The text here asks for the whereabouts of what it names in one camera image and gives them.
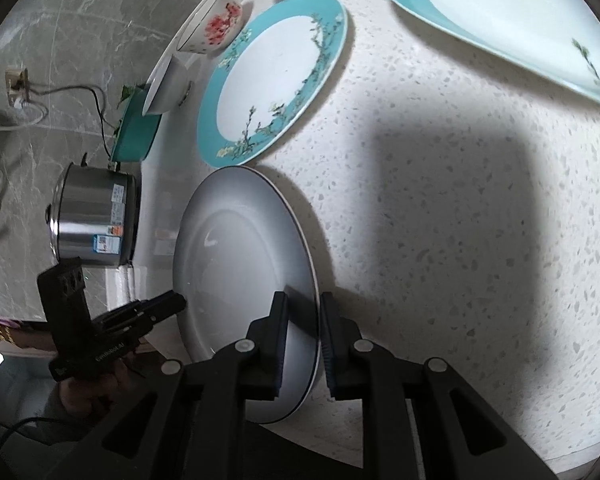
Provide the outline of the person's left hand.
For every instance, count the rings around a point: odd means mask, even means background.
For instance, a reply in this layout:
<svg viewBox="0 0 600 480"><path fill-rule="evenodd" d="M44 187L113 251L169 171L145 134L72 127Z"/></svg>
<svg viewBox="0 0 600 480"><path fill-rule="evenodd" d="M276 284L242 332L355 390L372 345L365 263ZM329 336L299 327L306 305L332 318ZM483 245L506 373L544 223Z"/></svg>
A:
<svg viewBox="0 0 600 480"><path fill-rule="evenodd" d="M58 385L58 396L67 413L79 414L116 404L134 388L125 362L117 360L109 370L95 378L63 380Z"/></svg>

